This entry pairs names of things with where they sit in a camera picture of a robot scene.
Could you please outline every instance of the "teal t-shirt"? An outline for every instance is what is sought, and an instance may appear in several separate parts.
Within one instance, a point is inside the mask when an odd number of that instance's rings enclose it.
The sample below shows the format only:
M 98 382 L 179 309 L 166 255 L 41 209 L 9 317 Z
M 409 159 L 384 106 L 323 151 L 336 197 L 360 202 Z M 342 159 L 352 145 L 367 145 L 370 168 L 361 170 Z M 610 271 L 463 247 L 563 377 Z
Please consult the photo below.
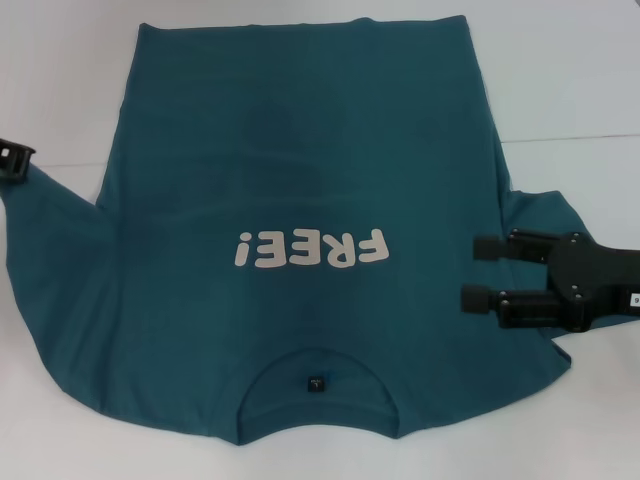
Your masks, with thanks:
M 142 25 L 97 205 L 35 167 L 1 193 L 42 361 L 111 417 L 397 438 L 569 368 L 552 330 L 461 313 L 465 283 L 545 286 L 474 262 L 475 235 L 585 231 L 559 193 L 510 191 L 464 17 Z

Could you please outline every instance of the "shirt sleeve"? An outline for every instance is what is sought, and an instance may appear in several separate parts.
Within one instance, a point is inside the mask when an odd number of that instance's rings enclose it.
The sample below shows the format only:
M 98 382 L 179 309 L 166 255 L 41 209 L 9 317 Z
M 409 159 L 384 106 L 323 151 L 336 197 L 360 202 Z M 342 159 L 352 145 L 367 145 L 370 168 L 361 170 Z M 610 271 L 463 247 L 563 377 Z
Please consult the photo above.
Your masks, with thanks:
M 26 182 L 0 184 L 7 218 L 7 270 L 18 309 L 47 369 L 66 387 L 81 351 L 100 352 L 113 322 L 115 228 L 99 208 L 35 166 Z
M 525 193 L 511 189 L 509 173 L 501 148 L 498 152 L 498 176 L 501 185 L 500 204 L 504 235 L 514 229 L 536 230 L 543 233 L 565 234 L 579 232 L 589 235 L 580 215 L 558 191 Z M 545 290 L 547 267 L 530 262 L 509 260 L 515 285 L 520 290 Z M 594 320 L 591 328 L 618 325 L 635 320 L 625 315 L 611 315 Z M 561 328 L 544 329 L 552 338 L 569 332 Z

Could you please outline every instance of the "neckline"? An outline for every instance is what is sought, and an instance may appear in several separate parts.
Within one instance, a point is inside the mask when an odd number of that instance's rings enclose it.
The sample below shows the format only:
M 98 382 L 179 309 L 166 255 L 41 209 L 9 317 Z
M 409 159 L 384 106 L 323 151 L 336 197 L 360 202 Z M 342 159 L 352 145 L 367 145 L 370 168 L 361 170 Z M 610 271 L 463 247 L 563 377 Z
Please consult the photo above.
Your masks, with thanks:
M 230 373 L 218 401 L 213 406 L 210 435 L 220 437 L 236 445 L 244 445 L 288 428 L 303 425 L 340 425 L 364 428 L 391 438 L 399 438 L 423 428 L 418 405 L 406 382 L 402 369 L 383 352 L 368 348 L 363 342 L 347 338 L 344 332 L 335 332 L 327 338 L 322 334 L 305 332 L 289 336 L 271 336 L 261 345 L 244 356 L 244 359 Z M 397 418 L 390 418 L 372 411 L 355 409 L 349 405 L 323 404 L 318 409 L 317 397 L 300 404 L 296 411 L 274 411 L 264 418 L 243 424 L 239 420 L 242 402 L 260 374 L 278 359 L 307 349 L 325 349 L 352 357 L 369 369 L 387 389 L 397 411 Z

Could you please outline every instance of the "t-shirt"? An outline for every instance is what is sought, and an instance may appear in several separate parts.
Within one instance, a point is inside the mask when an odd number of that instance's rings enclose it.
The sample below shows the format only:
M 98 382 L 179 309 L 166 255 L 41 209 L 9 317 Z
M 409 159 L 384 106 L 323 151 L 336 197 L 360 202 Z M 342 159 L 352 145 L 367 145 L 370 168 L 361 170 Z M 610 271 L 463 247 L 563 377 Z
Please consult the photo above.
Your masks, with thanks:
M 476 235 L 585 232 L 510 190 L 466 20 L 142 25 L 94 206 L 2 186 L 16 302 L 105 415 L 245 444 L 308 424 L 397 438 L 561 376 L 550 329 L 464 314 Z

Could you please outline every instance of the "white background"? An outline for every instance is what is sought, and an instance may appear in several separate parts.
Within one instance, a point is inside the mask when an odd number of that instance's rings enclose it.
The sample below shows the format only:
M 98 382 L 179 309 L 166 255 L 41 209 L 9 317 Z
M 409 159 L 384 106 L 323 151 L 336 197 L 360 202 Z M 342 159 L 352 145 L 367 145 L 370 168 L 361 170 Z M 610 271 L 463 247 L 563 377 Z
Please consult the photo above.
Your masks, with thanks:
M 597 241 L 640 249 L 634 0 L 0 0 L 0 137 L 35 147 L 35 163 L 95 199 L 140 23 L 456 14 L 470 24 L 514 187 L 559 189 Z M 640 478 L 640 322 L 558 343 L 568 374 L 457 425 L 401 440 L 309 426 L 235 447 L 111 420 L 60 392 L 2 268 L 0 479 Z

